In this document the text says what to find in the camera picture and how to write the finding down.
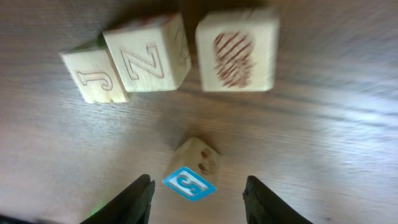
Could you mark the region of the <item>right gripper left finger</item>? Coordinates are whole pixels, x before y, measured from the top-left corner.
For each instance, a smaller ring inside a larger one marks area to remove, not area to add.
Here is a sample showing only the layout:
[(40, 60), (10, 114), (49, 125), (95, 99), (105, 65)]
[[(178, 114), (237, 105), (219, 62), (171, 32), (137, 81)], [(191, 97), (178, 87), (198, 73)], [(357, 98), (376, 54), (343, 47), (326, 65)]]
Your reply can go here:
[(142, 174), (81, 224), (148, 224), (155, 181)]

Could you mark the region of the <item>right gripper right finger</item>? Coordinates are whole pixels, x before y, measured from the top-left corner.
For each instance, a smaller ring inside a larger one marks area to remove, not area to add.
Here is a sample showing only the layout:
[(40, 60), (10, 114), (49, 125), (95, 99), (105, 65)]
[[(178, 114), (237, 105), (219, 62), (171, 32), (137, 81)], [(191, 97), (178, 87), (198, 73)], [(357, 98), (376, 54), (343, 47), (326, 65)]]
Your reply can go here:
[(248, 224), (312, 224), (256, 176), (247, 177), (243, 200)]

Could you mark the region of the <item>wooden block blue corner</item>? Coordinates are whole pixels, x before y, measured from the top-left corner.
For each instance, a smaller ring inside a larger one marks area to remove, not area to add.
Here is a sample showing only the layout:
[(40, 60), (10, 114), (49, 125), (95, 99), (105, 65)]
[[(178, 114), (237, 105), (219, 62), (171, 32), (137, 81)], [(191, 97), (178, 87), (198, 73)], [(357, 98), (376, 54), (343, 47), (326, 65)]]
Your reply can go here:
[(220, 154), (199, 138), (190, 138), (173, 154), (162, 182), (189, 201), (217, 191)]

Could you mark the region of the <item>wooden block red side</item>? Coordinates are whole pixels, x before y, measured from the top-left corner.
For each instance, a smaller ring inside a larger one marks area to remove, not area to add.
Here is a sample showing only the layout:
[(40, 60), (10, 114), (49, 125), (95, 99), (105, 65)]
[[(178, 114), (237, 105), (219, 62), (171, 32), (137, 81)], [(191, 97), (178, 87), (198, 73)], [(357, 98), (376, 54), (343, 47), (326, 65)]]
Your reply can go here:
[(87, 103), (129, 101), (104, 39), (93, 39), (60, 56)]

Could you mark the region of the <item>wooden block green side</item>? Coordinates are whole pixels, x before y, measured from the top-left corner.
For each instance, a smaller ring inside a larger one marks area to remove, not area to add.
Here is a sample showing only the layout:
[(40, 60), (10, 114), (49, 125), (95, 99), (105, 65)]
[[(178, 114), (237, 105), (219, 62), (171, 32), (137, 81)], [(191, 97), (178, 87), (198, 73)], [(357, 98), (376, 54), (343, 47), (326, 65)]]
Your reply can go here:
[(103, 37), (128, 92), (176, 90), (192, 67), (179, 12), (136, 19)]

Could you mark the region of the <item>plain wooden picture block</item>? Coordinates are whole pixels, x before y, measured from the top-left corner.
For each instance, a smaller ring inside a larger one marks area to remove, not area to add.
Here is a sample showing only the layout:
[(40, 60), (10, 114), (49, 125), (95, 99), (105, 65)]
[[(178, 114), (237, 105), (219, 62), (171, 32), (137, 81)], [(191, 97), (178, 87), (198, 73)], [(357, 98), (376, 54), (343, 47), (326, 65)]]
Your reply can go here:
[(274, 86), (279, 17), (271, 7), (209, 12), (195, 31), (203, 91)]

